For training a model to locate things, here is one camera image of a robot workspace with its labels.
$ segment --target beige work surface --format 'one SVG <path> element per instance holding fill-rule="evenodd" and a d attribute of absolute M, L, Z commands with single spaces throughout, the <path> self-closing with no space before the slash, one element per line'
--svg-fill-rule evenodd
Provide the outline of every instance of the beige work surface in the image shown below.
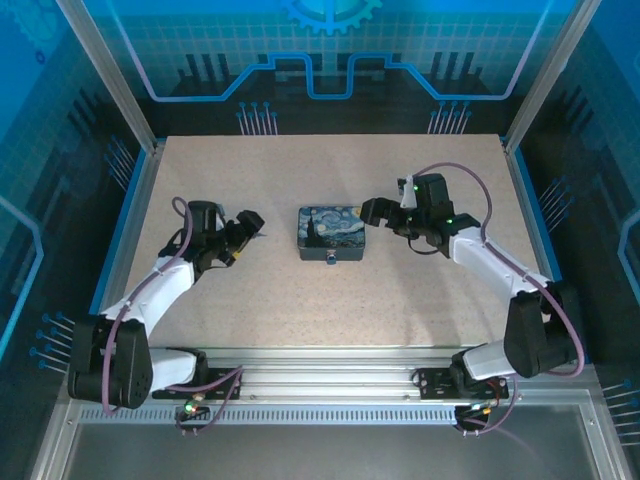
<path fill-rule="evenodd" d="M 501 338 L 506 307 L 480 279 L 442 255 L 411 252 L 389 229 L 367 227 L 361 262 L 300 260 L 301 206 L 399 199 L 398 177 L 442 161 L 463 163 L 485 180 L 494 203 L 490 236 L 535 267 L 495 135 L 170 137 L 128 288 L 182 225 L 171 208 L 175 195 L 219 202 L 227 218 L 255 210 L 266 220 L 266 237 L 253 240 L 233 268 L 205 273 L 169 309 L 151 344 L 459 346 Z M 451 168 L 441 172 L 456 212 L 482 220 L 486 204 L 474 180 Z"/>

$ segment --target white robotic arm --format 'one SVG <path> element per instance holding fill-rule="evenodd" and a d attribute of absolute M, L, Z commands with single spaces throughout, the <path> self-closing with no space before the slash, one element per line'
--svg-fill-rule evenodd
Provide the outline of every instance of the white robotic arm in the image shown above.
<path fill-rule="evenodd" d="M 252 211 L 241 212 L 238 223 L 225 223 L 224 210 L 212 202 L 189 202 L 193 224 L 178 230 L 160 251 L 149 274 L 122 300 L 101 315 L 76 322 L 69 368 L 69 395 L 103 401 L 108 378 L 108 403 L 137 408 L 149 393 L 172 385 L 200 385 L 208 373 L 206 357 L 193 349 L 150 350 L 148 339 L 171 305 L 189 290 L 212 262 L 230 267 L 264 225 Z M 181 235 L 180 243 L 174 243 Z M 115 344 L 110 345 L 110 338 Z M 110 350 L 105 375 L 104 356 Z"/>
<path fill-rule="evenodd" d="M 580 315 L 573 289 L 531 271 L 493 240 L 483 238 L 476 219 L 454 212 L 442 175 L 398 179 L 398 188 L 401 202 L 368 200 L 362 206 L 361 219 L 372 226 L 386 219 L 386 227 L 407 238 L 409 246 L 425 237 L 435 249 L 418 253 L 439 252 L 471 270 L 508 308 L 504 339 L 453 357 L 450 370 L 460 392 L 482 388 L 488 379 L 514 373 L 532 377 L 576 358 L 574 338 L 547 299 L 550 295 L 577 323 Z"/>

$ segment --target gear graphic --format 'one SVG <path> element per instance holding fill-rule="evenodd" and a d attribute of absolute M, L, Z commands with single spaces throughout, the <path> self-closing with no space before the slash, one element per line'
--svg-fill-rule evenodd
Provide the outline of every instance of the gear graphic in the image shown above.
<path fill-rule="evenodd" d="M 373 9 L 381 7 L 382 0 L 282 0 L 282 6 L 300 28 L 333 35 L 336 31 L 345 34 L 349 27 L 360 28 L 363 20 L 373 18 Z"/>
<path fill-rule="evenodd" d="M 0 13 L 10 14 L 36 48 L 43 48 L 58 31 L 54 0 L 0 0 Z"/>

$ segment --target small box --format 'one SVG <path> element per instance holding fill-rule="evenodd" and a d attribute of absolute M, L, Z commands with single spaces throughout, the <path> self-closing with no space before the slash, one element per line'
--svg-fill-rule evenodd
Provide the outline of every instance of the small box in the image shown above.
<path fill-rule="evenodd" d="M 302 260 L 329 265 L 362 260 L 365 236 L 360 207 L 303 207 L 298 212 L 298 249 Z"/>

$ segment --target metal pin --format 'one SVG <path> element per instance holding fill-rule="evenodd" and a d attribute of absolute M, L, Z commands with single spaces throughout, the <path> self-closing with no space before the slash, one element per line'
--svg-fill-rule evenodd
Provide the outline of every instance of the metal pin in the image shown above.
<path fill-rule="evenodd" d="M 453 118 L 453 110 L 458 106 L 458 102 L 454 100 L 451 102 L 451 111 L 449 112 L 449 119 L 447 120 L 447 126 L 444 127 L 444 133 L 451 133 L 449 129 L 449 125 L 451 124 L 451 119 Z"/>
<path fill-rule="evenodd" d="M 258 135 L 260 135 L 260 122 L 258 122 L 258 102 L 251 102 L 253 107 L 253 114 L 255 115 L 256 122 L 258 123 Z"/>
<path fill-rule="evenodd" d="M 70 318 L 65 317 L 62 312 L 56 312 L 56 320 L 65 320 L 65 321 L 69 322 L 72 325 L 75 325 L 75 323 L 76 323 L 73 320 L 71 320 Z"/>
<path fill-rule="evenodd" d="M 631 380 L 625 378 L 622 383 L 618 383 L 617 385 L 611 385 L 610 387 L 605 387 L 602 389 L 603 392 L 608 392 L 609 390 L 613 390 L 615 388 L 631 388 Z"/>
<path fill-rule="evenodd" d="M 438 109 L 438 114 L 436 115 L 436 123 L 433 127 L 433 133 L 436 133 L 436 130 L 438 129 L 438 122 L 440 121 L 440 114 L 442 113 L 442 109 L 444 108 L 444 106 L 447 104 L 447 102 L 445 102 L 444 100 L 441 100 L 440 102 L 438 102 L 438 105 L 440 105 L 440 108 Z"/>
<path fill-rule="evenodd" d="M 247 104 L 244 103 L 244 102 L 240 102 L 240 103 L 238 103 L 238 105 L 242 109 L 242 117 L 244 118 L 244 126 L 245 126 L 245 128 L 247 130 L 247 135 L 249 135 L 249 123 L 247 122 L 247 111 L 244 109 L 244 107 L 246 107 Z"/>
<path fill-rule="evenodd" d="M 64 333 L 60 332 L 56 327 L 51 327 L 51 335 L 53 335 L 54 337 L 57 335 L 59 337 L 64 338 L 65 340 L 69 340 L 70 342 L 73 342 L 73 338 L 65 335 Z"/>
<path fill-rule="evenodd" d="M 552 188 L 552 187 L 554 187 L 554 186 L 555 186 L 555 185 L 557 185 L 557 184 L 558 184 L 558 179 L 557 179 L 557 178 L 554 178 L 553 180 L 551 180 L 551 183 L 549 184 L 549 186 L 545 189 L 545 191 L 544 191 L 544 192 L 542 192 L 542 193 L 540 194 L 540 199 L 539 199 L 539 200 L 542 200 L 542 199 L 544 198 L 544 196 L 545 196 L 547 193 L 549 193 L 549 190 L 551 190 L 551 188 Z"/>
<path fill-rule="evenodd" d="M 565 181 L 567 180 L 567 176 L 566 176 L 566 175 L 563 175 L 562 177 L 560 177 L 560 180 L 558 180 L 558 179 L 556 179 L 556 178 L 554 178 L 553 180 L 556 180 L 556 184 L 555 184 L 555 185 L 553 185 L 553 188 L 552 188 L 551 190 L 549 190 L 549 189 L 547 188 L 547 190 L 548 190 L 548 191 L 547 191 L 547 190 L 545 190 L 545 192 L 546 192 L 546 193 L 544 193 L 544 194 L 540 195 L 540 198 L 538 199 L 538 203 L 539 203 L 540 205 L 542 205 L 542 203 L 546 202 L 546 201 L 547 201 L 547 198 L 549 198 L 549 196 L 550 196 L 550 195 L 553 195 L 553 192 L 555 192 L 555 191 L 556 191 L 556 189 L 557 189 L 557 188 L 558 188 L 558 187 L 559 187 L 563 182 L 565 182 Z"/>
<path fill-rule="evenodd" d="M 628 417 L 629 415 L 637 415 L 638 413 L 640 413 L 640 410 L 635 410 L 633 412 L 616 413 L 615 415 L 611 415 L 611 418 Z"/>
<path fill-rule="evenodd" d="M 39 356 L 39 357 L 42 357 L 42 358 L 46 358 L 47 360 L 51 360 L 53 362 L 59 362 L 59 363 L 62 363 L 64 365 L 69 365 L 69 362 L 65 362 L 64 360 L 60 360 L 59 358 L 51 357 L 49 355 L 45 355 L 44 353 L 39 352 L 36 347 L 31 347 L 29 349 L 29 356 L 30 357 L 35 357 L 36 355 Z"/>
<path fill-rule="evenodd" d="M 554 223 L 554 224 L 551 226 L 551 228 L 549 228 L 549 233 L 553 232 L 553 231 L 556 229 L 556 227 L 557 227 L 558 225 L 560 225 L 560 224 L 563 222 L 563 220 L 566 220 L 567 218 L 569 218 L 569 212 L 565 210 L 565 212 L 564 212 L 564 214 L 562 215 L 562 217 L 560 217 L 560 218 L 556 221 L 556 223 Z"/>
<path fill-rule="evenodd" d="M 265 115 L 267 117 L 267 126 L 269 127 L 269 135 L 272 135 L 272 132 L 271 132 L 271 115 L 269 115 L 269 102 L 262 102 L 262 106 L 264 107 Z"/>
<path fill-rule="evenodd" d="M 127 175 L 133 174 L 133 169 L 131 168 L 131 165 L 129 165 L 129 162 L 127 161 L 127 159 L 124 158 L 120 152 L 116 151 L 116 149 L 112 144 L 107 145 L 107 148 L 113 155 L 113 158 L 117 160 L 118 165 L 122 167 L 122 170 L 124 170 L 127 173 Z"/>
<path fill-rule="evenodd" d="M 124 145 L 124 142 L 118 138 L 116 138 L 115 135 L 111 135 L 111 140 L 113 140 L 116 144 L 116 146 L 118 147 L 118 149 L 122 152 L 122 154 L 127 157 L 129 159 L 129 161 L 131 162 L 132 165 L 135 165 L 136 161 L 133 159 L 133 157 L 131 156 L 131 154 L 129 153 L 129 150 L 127 150 L 127 147 Z"/>
<path fill-rule="evenodd" d="M 460 133 L 458 132 L 458 128 L 462 124 L 462 119 L 464 118 L 464 114 L 467 111 L 467 107 L 469 105 L 471 105 L 471 102 L 469 100 L 465 100 L 464 102 L 462 102 L 462 112 L 460 113 L 460 118 L 458 118 L 458 125 L 456 125 L 454 132 Z"/>
<path fill-rule="evenodd" d="M 249 125 L 250 125 L 249 131 L 251 132 L 251 135 L 255 135 L 256 131 L 253 125 L 253 112 L 247 113 L 247 117 L 249 117 Z"/>
<path fill-rule="evenodd" d="M 104 154 L 104 160 L 111 165 L 111 169 L 114 172 L 114 175 L 118 177 L 118 180 L 120 180 L 120 182 L 122 182 L 123 185 L 127 184 L 127 177 L 126 175 L 122 172 L 121 167 L 117 166 L 118 162 L 114 162 L 112 159 L 109 158 L 109 156 L 105 153 Z"/>
<path fill-rule="evenodd" d="M 265 113 L 264 112 L 260 112 L 260 121 L 262 122 L 262 134 L 266 135 L 267 134 L 267 126 L 264 123 L 264 117 L 265 117 Z"/>
<path fill-rule="evenodd" d="M 47 335 L 44 334 L 42 330 L 38 330 L 36 332 L 36 338 L 38 340 L 42 340 L 42 339 L 49 340 L 50 342 L 53 342 L 56 345 L 60 345 L 61 347 L 65 347 L 71 350 L 71 347 L 69 345 L 67 345 L 66 343 L 62 343 L 60 340 L 56 340 L 55 338 L 48 337 Z"/>
<path fill-rule="evenodd" d="M 456 133 L 456 124 L 460 122 L 460 112 L 455 111 L 453 112 L 453 123 L 451 124 L 451 130 L 449 130 L 449 133 Z"/>
<path fill-rule="evenodd" d="M 429 126 L 427 127 L 427 133 L 433 133 L 431 131 L 431 126 L 433 125 L 433 120 L 436 118 L 437 113 L 438 112 L 436 112 L 435 110 L 433 110 L 431 112 L 431 114 L 430 114 L 431 115 L 431 120 L 429 120 Z"/>
<path fill-rule="evenodd" d="M 548 223 L 548 224 L 553 223 L 553 222 L 554 222 L 554 221 L 555 221 L 555 220 L 556 220 L 556 219 L 557 219 L 557 218 L 558 218 L 562 213 L 564 213 L 565 211 L 567 212 L 567 215 L 568 215 L 568 214 L 569 214 L 569 212 L 567 211 L 567 209 L 568 209 L 568 208 L 573 204 L 573 202 L 575 202 L 575 197 L 571 197 L 571 198 L 569 199 L 569 201 L 568 201 L 568 202 L 566 202 L 566 203 L 565 203 L 564 201 L 560 202 L 560 203 L 562 204 L 562 206 L 560 207 L 560 210 L 556 209 L 556 210 L 555 210 L 555 213 L 553 213 L 553 214 L 549 214 L 549 215 L 547 216 L 547 218 L 548 218 L 547 223 Z"/>
<path fill-rule="evenodd" d="M 122 152 L 122 155 L 124 155 L 124 157 L 128 160 L 131 168 L 134 169 L 136 167 L 136 160 L 131 156 L 129 150 L 127 150 L 127 147 L 125 147 L 124 142 L 122 140 L 117 140 L 116 145 L 118 146 L 118 150 L 120 150 L 120 152 Z"/>
<path fill-rule="evenodd" d="M 462 128 L 460 129 L 460 131 L 458 133 L 460 133 L 460 134 L 464 133 L 465 128 L 467 128 L 467 122 L 471 118 L 471 115 L 473 115 L 471 112 L 467 112 L 467 113 L 464 114 L 464 122 L 462 122 Z"/>
<path fill-rule="evenodd" d="M 440 128 L 438 129 L 438 134 L 442 133 L 442 128 L 449 117 L 449 112 L 442 112 L 442 121 L 440 122 Z"/>
<path fill-rule="evenodd" d="M 630 425 L 640 425 L 640 422 L 625 422 L 625 423 L 614 423 L 614 427 L 628 427 Z"/>
<path fill-rule="evenodd" d="M 271 112 L 271 118 L 273 119 L 273 134 L 278 135 L 278 114 Z"/>
<path fill-rule="evenodd" d="M 640 402 L 638 402 L 638 399 L 634 397 L 629 402 L 616 403 L 615 405 L 609 405 L 609 410 L 611 410 L 613 408 L 620 408 L 620 407 L 638 408 L 639 406 L 640 406 Z"/>
<path fill-rule="evenodd" d="M 556 215 L 556 213 L 558 213 L 559 209 L 562 209 L 564 206 L 566 206 L 566 204 L 567 202 L 565 202 L 564 200 L 560 200 L 555 208 L 553 208 L 550 212 L 543 214 L 545 217 L 545 222 L 548 224 L 549 220 L 551 220 Z"/>
<path fill-rule="evenodd" d="M 554 197 L 553 201 L 549 201 L 545 204 L 544 207 L 542 207 L 542 214 L 545 215 L 549 212 L 549 210 L 551 210 L 551 208 L 553 208 L 560 200 L 562 200 L 563 194 L 568 193 L 569 190 L 571 190 L 571 188 L 569 186 L 565 187 L 564 192 L 559 193 L 558 195 L 556 195 Z"/>
<path fill-rule="evenodd" d="M 238 123 L 240 124 L 240 132 L 243 135 L 246 135 L 246 133 L 244 131 L 244 126 L 242 125 L 242 112 L 237 112 L 236 113 L 236 117 L 238 117 Z"/>
<path fill-rule="evenodd" d="M 559 200 L 562 200 L 564 198 L 564 194 L 567 191 L 566 190 L 567 188 L 568 187 L 565 187 L 564 191 L 557 190 L 556 192 L 554 192 L 551 195 L 547 196 L 547 198 L 544 200 L 544 205 L 542 205 L 542 213 L 543 214 L 545 212 L 548 212 L 551 207 L 553 207 L 556 203 L 558 203 Z"/>
<path fill-rule="evenodd" d="M 44 346 L 44 351 L 46 353 L 57 353 L 58 355 L 62 355 L 63 357 L 71 358 L 71 355 L 69 355 L 66 352 L 63 352 L 62 350 L 58 350 L 57 348 L 53 348 L 53 346 L 50 343 L 47 343 Z"/>
<path fill-rule="evenodd" d="M 613 400 L 614 398 L 624 397 L 626 395 L 632 395 L 634 393 L 639 393 L 639 392 L 640 392 L 640 389 L 639 390 L 630 390 L 628 392 L 619 393 L 617 395 L 611 395 L 610 397 L 604 397 L 604 398 L 605 398 L 605 400 Z"/>
<path fill-rule="evenodd" d="M 67 327 L 66 325 L 62 325 L 61 323 L 56 322 L 55 320 L 53 320 L 53 319 L 49 316 L 49 314 L 48 314 L 48 313 L 45 313 L 45 314 L 42 316 L 42 321 L 43 321 L 44 323 L 52 323 L 52 324 L 54 324 L 54 325 L 56 325 L 56 326 L 58 326 L 58 327 L 60 327 L 60 328 L 63 328 L 63 329 L 65 329 L 65 330 L 67 330 L 68 332 L 72 332 L 72 333 L 73 333 L 73 328 L 69 328 L 69 327 Z"/>
<path fill-rule="evenodd" d="M 54 367 L 54 366 L 52 366 L 52 365 L 49 365 L 49 364 L 48 364 L 46 361 L 44 361 L 44 360 L 40 360 L 40 361 L 38 362 L 38 368 L 39 368 L 40 370 L 44 370 L 45 368 L 48 368 L 49 370 L 55 370 L 56 372 L 60 372 L 60 373 L 64 373 L 64 374 L 66 374 L 66 373 L 67 373 L 67 371 L 66 371 L 66 370 L 62 370 L 61 368 L 56 368 L 56 367 Z"/>
<path fill-rule="evenodd" d="M 120 188 L 122 188 L 122 190 L 124 190 L 125 192 L 127 191 L 127 187 L 125 187 L 125 186 L 122 184 L 122 180 L 120 180 L 120 179 L 116 176 L 115 172 L 113 171 L 113 168 L 109 168 L 109 176 L 110 176 L 111 178 L 113 178 L 113 179 L 116 181 L 116 183 L 120 186 Z"/>

